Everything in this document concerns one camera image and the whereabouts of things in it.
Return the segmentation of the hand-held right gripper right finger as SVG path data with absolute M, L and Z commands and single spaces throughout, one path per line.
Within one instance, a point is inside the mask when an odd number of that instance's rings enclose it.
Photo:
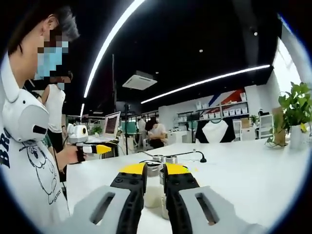
M 234 205 L 209 186 L 201 187 L 188 168 L 165 163 L 163 185 L 175 234 L 264 234 L 259 224 L 236 215 Z

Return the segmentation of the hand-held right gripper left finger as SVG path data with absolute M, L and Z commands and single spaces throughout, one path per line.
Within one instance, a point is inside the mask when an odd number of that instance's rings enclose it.
M 58 234 L 135 234 L 144 206 L 147 164 L 124 167 L 111 185 L 102 186 L 76 204 L 56 226 Z

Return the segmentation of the person's left hand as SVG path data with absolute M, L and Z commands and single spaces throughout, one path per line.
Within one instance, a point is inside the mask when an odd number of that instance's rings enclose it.
M 78 149 L 74 145 L 67 145 L 62 151 L 58 153 L 58 164 L 60 167 L 64 167 L 68 164 L 78 162 L 77 156 Z

